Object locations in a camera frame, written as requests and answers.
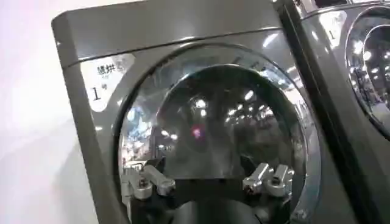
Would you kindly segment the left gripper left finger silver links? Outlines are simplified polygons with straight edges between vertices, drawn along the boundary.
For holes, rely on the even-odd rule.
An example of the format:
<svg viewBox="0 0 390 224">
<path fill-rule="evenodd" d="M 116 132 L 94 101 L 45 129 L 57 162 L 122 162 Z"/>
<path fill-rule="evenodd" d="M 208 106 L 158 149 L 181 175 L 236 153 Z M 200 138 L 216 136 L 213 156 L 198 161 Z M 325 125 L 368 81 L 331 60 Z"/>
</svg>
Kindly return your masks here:
<svg viewBox="0 0 390 224">
<path fill-rule="evenodd" d="M 148 200 L 154 191 L 169 197 L 176 189 L 176 181 L 164 174 L 165 157 L 142 161 L 121 159 L 121 200 Z"/>
</svg>

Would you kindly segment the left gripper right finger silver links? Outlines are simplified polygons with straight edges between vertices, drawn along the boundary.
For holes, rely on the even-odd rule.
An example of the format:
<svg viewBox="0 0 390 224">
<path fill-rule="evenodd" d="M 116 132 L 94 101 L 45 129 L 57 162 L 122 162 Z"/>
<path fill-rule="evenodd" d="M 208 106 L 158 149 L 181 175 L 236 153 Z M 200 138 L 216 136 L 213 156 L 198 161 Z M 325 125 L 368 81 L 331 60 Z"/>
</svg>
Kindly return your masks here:
<svg viewBox="0 0 390 224">
<path fill-rule="evenodd" d="M 243 179 L 243 189 L 249 195 L 268 194 L 271 197 L 291 197 L 295 170 L 285 164 L 272 168 L 268 163 L 261 163 Z"/>
</svg>

